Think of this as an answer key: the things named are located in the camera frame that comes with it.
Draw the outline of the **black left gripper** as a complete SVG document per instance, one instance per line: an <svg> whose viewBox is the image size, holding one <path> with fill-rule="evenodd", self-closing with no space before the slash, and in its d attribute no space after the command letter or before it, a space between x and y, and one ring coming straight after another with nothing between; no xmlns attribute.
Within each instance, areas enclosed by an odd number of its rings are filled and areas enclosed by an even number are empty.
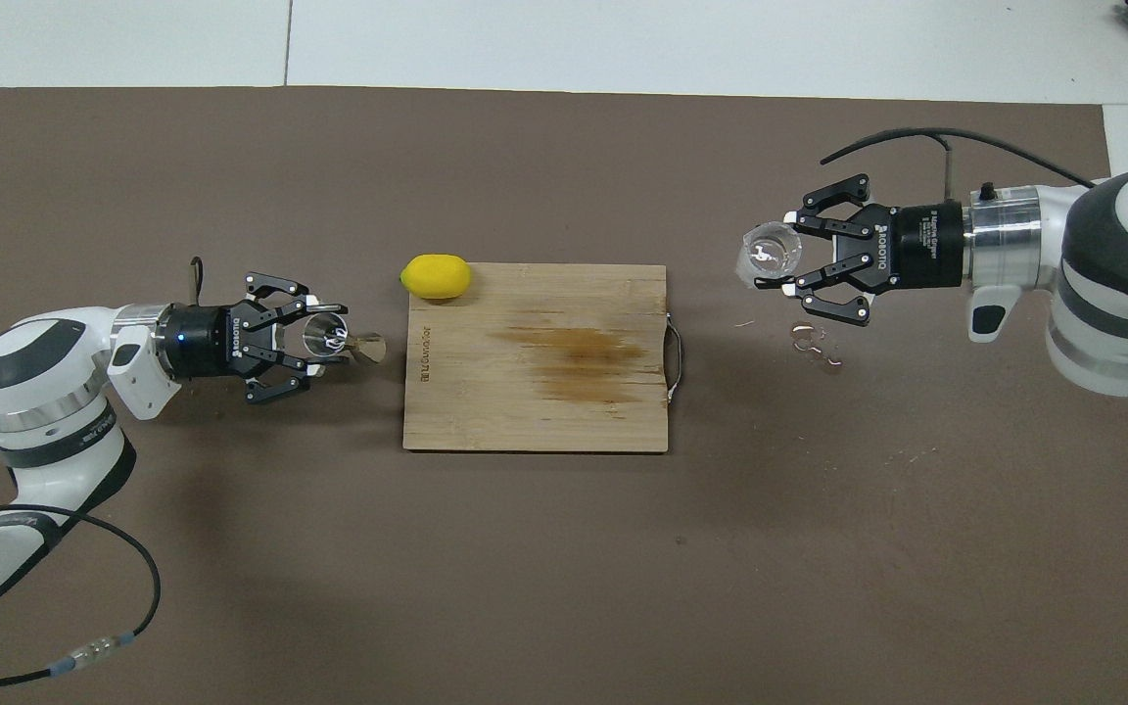
<svg viewBox="0 0 1128 705"><path fill-rule="evenodd" d="M291 277L262 272L245 276L246 305L170 305L158 321L158 350L171 379L239 378L247 404L268 404L310 389L331 367L349 356L281 355L279 324L321 312L346 315L345 305L324 303ZM285 305L265 306L270 296L288 296Z"/></svg>

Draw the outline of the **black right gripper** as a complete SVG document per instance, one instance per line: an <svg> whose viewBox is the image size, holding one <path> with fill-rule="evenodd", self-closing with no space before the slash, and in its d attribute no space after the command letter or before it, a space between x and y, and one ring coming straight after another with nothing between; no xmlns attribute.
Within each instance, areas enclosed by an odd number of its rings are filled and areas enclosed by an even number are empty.
<svg viewBox="0 0 1128 705"><path fill-rule="evenodd" d="M958 201L913 208L866 206L870 188L867 174L851 175L807 193L801 208L779 221L801 235L863 240L869 258L838 259L802 275L755 277L756 289L779 289L810 315L866 326L870 305L865 296L838 303L823 299L820 290L840 284L841 277L855 272L864 293L962 285L964 206ZM823 211L841 204L860 208L858 223L823 217Z"/></svg>

